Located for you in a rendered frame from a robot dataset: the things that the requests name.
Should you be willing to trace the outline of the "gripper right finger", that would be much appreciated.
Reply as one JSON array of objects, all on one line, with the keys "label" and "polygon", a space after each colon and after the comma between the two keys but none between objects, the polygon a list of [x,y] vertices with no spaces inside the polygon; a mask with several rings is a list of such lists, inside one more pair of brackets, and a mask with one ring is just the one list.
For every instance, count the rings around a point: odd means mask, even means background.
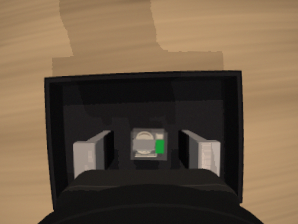
[{"label": "gripper right finger", "polygon": [[209,169],[220,177],[220,142],[179,130],[178,158],[186,169]]}]

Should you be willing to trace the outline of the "black open-top tray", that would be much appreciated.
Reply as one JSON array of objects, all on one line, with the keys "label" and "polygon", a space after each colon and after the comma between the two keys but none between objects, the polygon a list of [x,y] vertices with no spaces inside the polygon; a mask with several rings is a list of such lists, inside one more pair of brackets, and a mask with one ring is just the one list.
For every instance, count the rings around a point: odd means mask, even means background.
[{"label": "black open-top tray", "polygon": [[[178,130],[220,142],[220,178],[243,201],[244,118],[241,70],[163,71],[44,78],[53,210],[74,179],[73,144],[114,130],[108,169],[186,169]],[[130,160],[133,128],[168,133],[167,160]]]}]

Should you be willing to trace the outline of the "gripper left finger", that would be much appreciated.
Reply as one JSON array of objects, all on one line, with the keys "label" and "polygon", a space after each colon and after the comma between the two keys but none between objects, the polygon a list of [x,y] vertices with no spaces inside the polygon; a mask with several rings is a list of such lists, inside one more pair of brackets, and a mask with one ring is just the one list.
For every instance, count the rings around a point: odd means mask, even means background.
[{"label": "gripper left finger", "polygon": [[73,144],[74,179],[86,170],[108,169],[114,160],[114,131]]}]

